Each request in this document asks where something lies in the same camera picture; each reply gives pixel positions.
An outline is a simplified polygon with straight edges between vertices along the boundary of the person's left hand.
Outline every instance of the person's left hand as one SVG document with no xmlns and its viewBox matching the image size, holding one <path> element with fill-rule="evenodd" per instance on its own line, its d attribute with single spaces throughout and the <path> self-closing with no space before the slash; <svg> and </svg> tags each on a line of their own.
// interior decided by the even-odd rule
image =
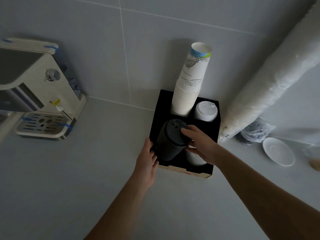
<svg viewBox="0 0 320 240">
<path fill-rule="evenodd" d="M 141 184 L 146 189 L 153 185 L 156 169 L 159 165 L 154 151 L 150 151 L 151 147 L 152 142 L 149 138 L 146 138 L 131 176 L 136 183 Z"/>
</svg>

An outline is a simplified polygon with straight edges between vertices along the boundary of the white coffee machine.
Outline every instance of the white coffee machine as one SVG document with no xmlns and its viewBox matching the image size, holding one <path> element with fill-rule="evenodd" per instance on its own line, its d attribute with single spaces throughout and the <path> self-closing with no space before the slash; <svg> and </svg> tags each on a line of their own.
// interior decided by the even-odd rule
<svg viewBox="0 0 320 240">
<path fill-rule="evenodd" d="M 57 44 L 4 39 L 0 71 L 0 110 L 13 112 L 8 119 L 16 124 L 18 135 L 54 141 L 69 135 L 86 97 Z"/>
</svg>

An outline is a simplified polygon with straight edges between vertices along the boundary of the stack of paper cups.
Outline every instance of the stack of paper cups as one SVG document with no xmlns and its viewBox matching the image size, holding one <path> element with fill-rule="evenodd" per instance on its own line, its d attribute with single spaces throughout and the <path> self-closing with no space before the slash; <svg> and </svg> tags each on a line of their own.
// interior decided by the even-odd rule
<svg viewBox="0 0 320 240">
<path fill-rule="evenodd" d="M 172 98 L 171 113 L 188 116 L 201 90 L 209 63 L 211 47 L 204 43 L 193 43 L 176 82 Z"/>
</svg>

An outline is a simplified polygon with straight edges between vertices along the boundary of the hand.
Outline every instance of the hand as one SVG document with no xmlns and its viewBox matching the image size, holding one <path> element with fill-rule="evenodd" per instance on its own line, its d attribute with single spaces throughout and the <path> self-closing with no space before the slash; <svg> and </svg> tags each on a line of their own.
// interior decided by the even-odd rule
<svg viewBox="0 0 320 240">
<path fill-rule="evenodd" d="M 215 165 L 217 160 L 221 158 L 221 154 L 225 149 L 215 143 L 209 136 L 203 133 L 194 125 L 189 125 L 189 129 L 181 129 L 182 134 L 189 137 L 189 145 L 195 148 L 186 147 L 188 152 L 198 154 L 204 161 Z"/>
<path fill-rule="evenodd" d="M 152 142 L 146 138 L 143 148 L 137 158 L 136 166 L 134 168 L 131 179 L 145 189 L 150 188 L 155 181 L 156 169 L 159 162 L 156 161 L 157 156 L 154 151 L 150 151 Z"/>
</svg>

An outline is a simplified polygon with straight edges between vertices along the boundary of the black cup lid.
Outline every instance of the black cup lid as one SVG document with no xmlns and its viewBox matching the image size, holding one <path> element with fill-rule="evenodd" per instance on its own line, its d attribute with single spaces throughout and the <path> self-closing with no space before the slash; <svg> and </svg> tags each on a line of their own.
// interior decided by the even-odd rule
<svg viewBox="0 0 320 240">
<path fill-rule="evenodd" d="M 189 129 L 188 125 L 182 120 L 169 120 L 164 127 L 164 132 L 172 144 L 186 147 L 191 139 L 181 133 L 182 128 Z"/>
</svg>

